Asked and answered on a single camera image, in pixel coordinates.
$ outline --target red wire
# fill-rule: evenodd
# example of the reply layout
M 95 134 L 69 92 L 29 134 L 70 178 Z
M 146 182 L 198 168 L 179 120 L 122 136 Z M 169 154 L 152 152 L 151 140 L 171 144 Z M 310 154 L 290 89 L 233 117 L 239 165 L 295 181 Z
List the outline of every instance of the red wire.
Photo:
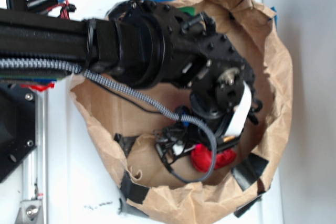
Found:
M 65 4 L 64 4 L 64 3 L 60 3 L 60 4 L 57 4 L 57 5 L 51 6 L 51 7 L 47 8 L 47 11 L 49 12 L 49 11 L 51 11 L 52 9 L 61 6 L 62 9 L 61 9 L 61 15 L 60 15 L 60 18 L 70 19 L 70 17 L 69 17 L 69 12 L 68 12 L 67 10 L 64 9 L 64 7 L 69 6 L 69 1 L 68 1 L 68 0 L 65 0 L 65 2 L 66 2 Z

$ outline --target mounting plate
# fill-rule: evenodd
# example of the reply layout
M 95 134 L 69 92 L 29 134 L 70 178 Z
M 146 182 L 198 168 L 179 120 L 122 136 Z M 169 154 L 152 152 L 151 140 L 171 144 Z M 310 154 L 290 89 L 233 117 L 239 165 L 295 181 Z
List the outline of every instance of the mounting plate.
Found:
M 36 147 L 36 97 L 28 88 L 0 83 L 0 183 Z

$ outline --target gray braided cable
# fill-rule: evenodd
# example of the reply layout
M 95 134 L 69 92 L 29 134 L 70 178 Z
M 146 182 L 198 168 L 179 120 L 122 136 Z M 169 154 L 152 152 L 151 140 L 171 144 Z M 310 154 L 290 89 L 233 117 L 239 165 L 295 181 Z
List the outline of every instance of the gray braided cable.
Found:
M 65 70 L 65 71 L 73 72 L 75 74 L 78 74 L 81 72 L 81 67 L 78 64 L 67 62 L 67 61 L 50 60 L 50 59 L 0 59 L 0 69 L 53 69 L 53 70 Z M 165 117 L 169 119 L 172 119 L 175 121 L 181 120 L 182 122 L 188 122 L 188 123 L 192 123 L 198 126 L 206 134 L 206 136 L 208 137 L 209 143 L 210 143 L 210 147 L 212 151 L 212 161 L 211 161 L 209 170 L 202 177 L 194 179 L 194 180 L 187 180 L 181 177 L 179 174 L 177 174 L 174 170 L 172 170 L 171 173 L 175 177 L 177 177 L 179 180 L 185 183 L 202 182 L 210 177 L 210 175 L 212 174 L 215 168 L 216 155 L 217 155 L 217 142 L 216 142 L 216 137 L 214 133 L 203 121 L 201 121 L 200 119 L 194 116 L 190 116 L 190 115 L 180 116 L 179 114 L 170 111 L 164 105 L 155 101 L 151 97 L 137 90 L 134 90 L 130 87 L 114 82 L 106 77 L 103 77 L 102 75 L 98 73 L 91 72 L 90 70 L 85 70 L 83 75 L 84 77 L 86 77 L 87 79 L 93 82 L 96 82 L 107 88 L 114 89 L 123 94 L 132 96 L 138 100 L 141 100 L 155 107 L 158 111 L 160 111 Z
M 215 168 L 215 163 L 216 163 L 216 155 L 217 155 L 217 142 L 216 142 L 216 137 L 214 135 L 214 133 L 212 132 L 212 130 L 200 119 L 194 117 L 194 116 L 190 116 L 190 115 L 182 115 L 180 116 L 177 113 L 174 113 L 172 111 L 170 111 L 169 109 L 167 109 L 164 105 L 162 105 L 161 103 L 155 101 L 153 98 L 137 91 L 134 90 L 130 87 L 127 87 L 125 85 L 122 85 L 120 83 L 114 82 L 98 73 L 93 73 L 90 70 L 85 70 L 84 72 L 84 77 L 86 77 L 87 79 L 99 83 L 105 87 L 108 87 L 110 89 L 114 89 L 116 91 L 119 91 L 123 94 L 129 95 L 131 97 L 134 97 L 140 101 L 143 101 L 149 105 L 152 105 L 153 107 L 155 107 L 158 111 L 160 111 L 165 117 L 178 121 L 181 120 L 182 122 L 188 122 L 188 123 L 192 123 L 196 126 L 198 126 L 208 137 L 208 140 L 210 142 L 210 146 L 211 146 L 211 151 L 212 151 L 212 161 L 210 164 L 210 168 L 209 170 L 200 178 L 197 178 L 195 180 L 187 180 L 183 177 L 181 177 L 179 174 L 177 174 L 174 170 L 171 171 L 171 173 L 177 177 L 179 180 L 185 182 L 185 183 L 191 183 L 191 182 L 201 182 L 206 180 L 207 178 L 210 177 L 210 175 L 212 174 L 214 168 Z

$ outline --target crumpled paper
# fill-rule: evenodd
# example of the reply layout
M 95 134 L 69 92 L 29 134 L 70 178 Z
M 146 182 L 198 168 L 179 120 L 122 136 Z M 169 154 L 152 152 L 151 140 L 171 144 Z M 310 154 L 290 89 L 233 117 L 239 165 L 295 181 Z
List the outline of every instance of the crumpled paper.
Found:
M 89 81 L 74 80 L 70 95 L 85 118 L 88 132 L 112 179 L 120 186 L 124 171 L 133 182 L 150 187 L 142 204 L 128 203 L 150 218 L 165 223 L 214 223 L 268 190 L 288 141 L 292 115 L 292 62 L 277 36 L 275 12 L 255 0 L 175 0 L 175 7 L 193 6 L 216 19 L 217 31 L 226 33 L 256 74 L 257 98 L 264 107 L 257 113 L 260 123 L 248 120 L 235 148 L 238 156 L 230 166 L 216 170 L 203 183 L 184 185 L 169 174 L 154 149 L 152 131 L 170 125 L 169 119 L 147 114 L 99 89 Z M 188 105 L 188 90 L 159 84 L 144 93 L 169 109 Z M 115 133 L 141 135 L 126 159 Z M 242 191 L 230 168 L 249 153 L 269 161 L 259 181 Z M 184 177 L 200 177 L 188 157 L 174 166 Z

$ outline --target green object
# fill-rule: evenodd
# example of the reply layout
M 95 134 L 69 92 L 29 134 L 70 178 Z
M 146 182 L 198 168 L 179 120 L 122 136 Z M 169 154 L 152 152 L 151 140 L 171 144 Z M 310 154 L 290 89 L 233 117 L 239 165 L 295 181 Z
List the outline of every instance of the green object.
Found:
M 186 6 L 186 7 L 179 8 L 179 10 L 184 12 L 184 13 L 188 13 L 191 16 L 195 16 L 195 8 L 194 7 Z

